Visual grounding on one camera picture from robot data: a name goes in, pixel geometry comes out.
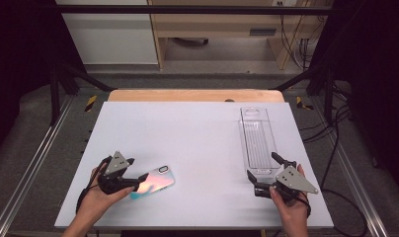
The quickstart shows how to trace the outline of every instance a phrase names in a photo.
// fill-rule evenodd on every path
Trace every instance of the transparent box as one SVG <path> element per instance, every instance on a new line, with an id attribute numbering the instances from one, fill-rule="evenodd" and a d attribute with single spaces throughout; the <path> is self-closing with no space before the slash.
<path id="1" fill-rule="evenodd" d="M 277 147 L 267 109 L 243 107 L 239 121 L 245 169 L 261 183 L 273 183 L 280 165 L 271 156 Z"/>

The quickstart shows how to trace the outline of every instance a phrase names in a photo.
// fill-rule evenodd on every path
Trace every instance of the person's arm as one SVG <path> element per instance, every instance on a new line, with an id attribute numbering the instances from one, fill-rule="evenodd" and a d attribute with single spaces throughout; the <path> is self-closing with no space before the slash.
<path id="1" fill-rule="evenodd" d="M 301 165 L 297 168 L 298 172 L 304 175 Z M 306 237 L 307 233 L 307 206 L 297 200 L 285 203 L 280 194 L 270 187 L 271 198 L 279 211 L 283 231 L 288 237 Z M 305 200 L 305 194 L 300 194 L 298 198 Z"/>
<path id="2" fill-rule="evenodd" d="M 111 205 L 128 196 L 133 188 L 123 189 L 111 195 L 106 195 L 98 187 L 98 176 L 92 183 L 93 188 L 85 195 L 79 210 L 69 227 L 62 234 L 63 237 L 85 236 L 92 226 L 104 215 Z"/>

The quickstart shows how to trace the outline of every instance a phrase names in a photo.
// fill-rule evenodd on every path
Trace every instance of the white cabinet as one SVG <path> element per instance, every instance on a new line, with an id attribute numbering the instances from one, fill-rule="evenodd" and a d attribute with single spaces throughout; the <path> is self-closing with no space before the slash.
<path id="1" fill-rule="evenodd" d="M 146 5 L 145 0 L 56 0 L 57 4 Z M 157 64 L 148 14 L 63 14 L 83 63 Z"/>

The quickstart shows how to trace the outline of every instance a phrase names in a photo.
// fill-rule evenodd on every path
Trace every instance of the white table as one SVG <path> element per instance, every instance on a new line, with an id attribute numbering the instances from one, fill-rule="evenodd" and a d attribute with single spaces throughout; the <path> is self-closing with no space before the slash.
<path id="1" fill-rule="evenodd" d="M 269 112 L 278 154 L 303 166 L 318 189 L 288 103 L 106 102 L 55 222 L 66 227 L 94 167 L 119 150 L 135 162 L 127 178 L 168 165 L 172 188 L 125 198 L 95 224 L 108 229 L 266 229 L 280 227 L 270 199 L 255 197 L 243 163 L 241 107 Z M 322 194 L 309 195 L 311 228 L 332 227 Z"/>

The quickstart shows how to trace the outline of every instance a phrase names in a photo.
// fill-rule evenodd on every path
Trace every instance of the phone case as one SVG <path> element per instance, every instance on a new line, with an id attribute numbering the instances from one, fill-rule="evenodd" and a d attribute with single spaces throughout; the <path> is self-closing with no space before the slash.
<path id="1" fill-rule="evenodd" d="M 140 184 L 137 192 L 131 192 L 131 199 L 140 199 L 162 191 L 175 183 L 174 176 L 169 166 L 162 166 L 148 173 L 146 181 Z"/>

